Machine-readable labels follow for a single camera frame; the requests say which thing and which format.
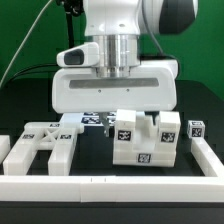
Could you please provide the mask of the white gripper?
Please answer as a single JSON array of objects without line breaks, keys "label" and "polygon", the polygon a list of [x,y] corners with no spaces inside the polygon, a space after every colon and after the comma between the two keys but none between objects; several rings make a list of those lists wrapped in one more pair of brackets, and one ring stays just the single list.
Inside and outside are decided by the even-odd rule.
[{"label": "white gripper", "polygon": [[118,109],[151,112],[156,125],[158,111],[177,104],[175,59],[143,60],[126,77],[101,78],[97,74],[100,47],[95,42],[60,52],[52,84],[52,106],[58,113],[100,112],[105,136],[110,124],[106,112]]}]

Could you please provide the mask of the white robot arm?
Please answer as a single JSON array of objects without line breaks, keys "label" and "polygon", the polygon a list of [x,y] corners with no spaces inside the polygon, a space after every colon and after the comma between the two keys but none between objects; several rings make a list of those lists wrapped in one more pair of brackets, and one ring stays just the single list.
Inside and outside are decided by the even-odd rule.
[{"label": "white robot arm", "polygon": [[142,34],[180,34],[196,19],[198,0],[83,0],[84,44],[57,55],[52,106],[58,113],[171,111],[178,62],[142,57]]}]

